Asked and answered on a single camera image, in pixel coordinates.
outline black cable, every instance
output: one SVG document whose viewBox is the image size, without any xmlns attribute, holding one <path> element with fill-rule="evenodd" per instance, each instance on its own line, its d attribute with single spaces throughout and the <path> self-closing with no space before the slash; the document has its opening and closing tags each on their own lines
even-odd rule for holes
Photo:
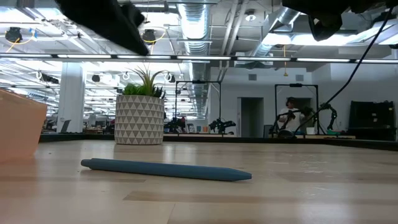
<svg viewBox="0 0 398 224">
<path fill-rule="evenodd" d="M 319 108 L 319 109 L 317 110 L 317 112 L 315 112 L 315 113 L 311 116 L 311 118 L 309 118 L 308 120 L 306 120 L 306 122 L 300 124 L 300 126 L 294 131 L 293 138 L 294 138 L 294 136 L 296 135 L 297 131 L 300 130 L 300 128 L 301 128 L 304 124 L 306 124 L 306 123 L 307 123 L 308 121 L 310 121 L 314 116 L 316 116 L 316 115 L 325 107 L 325 105 L 329 104 L 333 99 L 336 98 L 336 96 L 338 96 L 338 95 L 348 86 L 348 84 L 349 84 L 349 83 L 351 82 L 351 80 L 353 79 L 353 77 L 354 77 L 356 71 L 358 70 L 359 66 L 362 64 L 362 61 L 365 59 L 365 57 L 366 57 L 366 55 L 368 54 L 369 50 L 371 49 L 371 47 L 373 46 L 373 44 L 375 43 L 375 41 L 377 40 L 377 38 L 379 37 L 379 35 L 380 35 L 381 32 L 383 31 L 384 27 L 386 26 L 387 21 L 388 21 L 388 18 L 390 17 L 392 10 L 393 10 L 393 7 L 391 7 L 391 8 L 389 9 L 388 13 L 386 14 L 386 18 L 384 19 L 383 24 L 381 25 L 381 27 L 380 27 L 379 31 L 377 32 L 377 34 L 374 36 L 372 42 L 369 44 L 369 46 L 368 46 L 367 49 L 365 50 L 365 53 L 363 53 L 363 55 L 362 55 L 361 59 L 359 60 L 359 62 L 356 64 L 356 66 L 355 66 L 355 68 L 354 68 L 352 74 L 349 76 L 348 81 L 347 81 L 347 82 L 343 85 L 343 87 L 341 87 L 341 88 L 340 88 L 340 89 L 339 89 L 339 90 L 338 90 L 338 91 L 337 91 L 337 92 L 336 92 L 336 93 L 335 93 L 335 94 L 334 94 L 334 95 L 321 107 L 321 108 Z"/>
</svg>

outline white shirt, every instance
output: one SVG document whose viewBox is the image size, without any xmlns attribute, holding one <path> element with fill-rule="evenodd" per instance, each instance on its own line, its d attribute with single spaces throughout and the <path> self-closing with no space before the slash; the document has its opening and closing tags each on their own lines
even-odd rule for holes
<svg viewBox="0 0 398 224">
<path fill-rule="evenodd" d="M 298 109 L 297 108 L 293 108 L 293 109 L 283 108 L 283 109 L 281 109 L 279 114 L 287 113 L 287 112 L 289 112 L 289 110 L 296 111 Z M 305 117 L 304 114 L 302 114 L 300 112 L 294 113 L 294 115 L 296 117 L 294 119 L 292 118 L 286 124 L 286 130 L 289 130 L 291 132 L 295 131 L 300 126 L 300 120 L 304 119 L 304 117 Z M 279 128 L 281 128 L 284 125 L 283 122 L 278 122 L 278 124 L 279 124 Z"/>
</svg>

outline plant pot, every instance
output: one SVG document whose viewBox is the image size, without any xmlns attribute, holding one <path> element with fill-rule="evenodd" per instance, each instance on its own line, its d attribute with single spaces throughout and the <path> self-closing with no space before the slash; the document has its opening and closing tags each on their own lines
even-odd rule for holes
<svg viewBox="0 0 398 224">
<path fill-rule="evenodd" d="M 114 139 L 117 144 L 162 144 L 163 130 L 163 99 L 137 95 L 116 98 Z"/>
<path fill-rule="evenodd" d="M 43 103 L 0 90 L 0 162 L 33 156 L 46 112 Z"/>
</svg>

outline black metal frame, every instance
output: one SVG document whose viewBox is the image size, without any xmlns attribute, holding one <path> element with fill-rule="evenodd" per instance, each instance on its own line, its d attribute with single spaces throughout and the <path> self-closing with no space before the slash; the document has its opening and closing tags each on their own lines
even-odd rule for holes
<svg viewBox="0 0 398 224">
<path fill-rule="evenodd" d="M 312 86 L 315 88 L 315 94 L 317 99 L 317 111 L 319 110 L 319 95 L 318 95 L 318 85 L 306 85 L 301 83 L 294 83 L 294 84 L 275 84 L 275 117 L 278 117 L 278 102 L 277 102 L 277 87 L 278 86 L 289 86 L 291 88 L 301 88 L 303 86 Z M 317 129 L 319 134 L 320 123 L 319 123 L 319 114 L 317 114 Z"/>
<path fill-rule="evenodd" d="M 175 82 L 175 103 L 174 103 L 174 118 L 177 117 L 177 92 L 178 92 L 178 84 L 179 83 L 192 83 L 192 84 L 206 84 L 206 83 L 217 83 L 220 86 L 220 94 L 218 97 L 218 101 L 219 101 L 219 119 L 221 119 L 221 82 L 219 81 L 199 81 L 199 80 L 194 80 L 194 81 L 176 81 Z"/>
</svg>

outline overhead beam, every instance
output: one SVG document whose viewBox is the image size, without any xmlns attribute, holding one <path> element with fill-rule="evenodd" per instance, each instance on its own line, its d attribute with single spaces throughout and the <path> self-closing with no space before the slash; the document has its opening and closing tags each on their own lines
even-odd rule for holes
<svg viewBox="0 0 398 224">
<path fill-rule="evenodd" d="M 200 56 L 200 55 L 99 55 L 99 54 L 1 54 L 1 59 L 62 61 L 62 62 L 159 62 L 182 63 L 189 61 L 241 61 L 241 62 L 314 62 L 314 63 L 358 63 L 356 58 L 302 58 L 302 57 L 237 57 L 237 56 Z M 364 64 L 398 64 L 396 59 L 365 59 Z"/>
</svg>

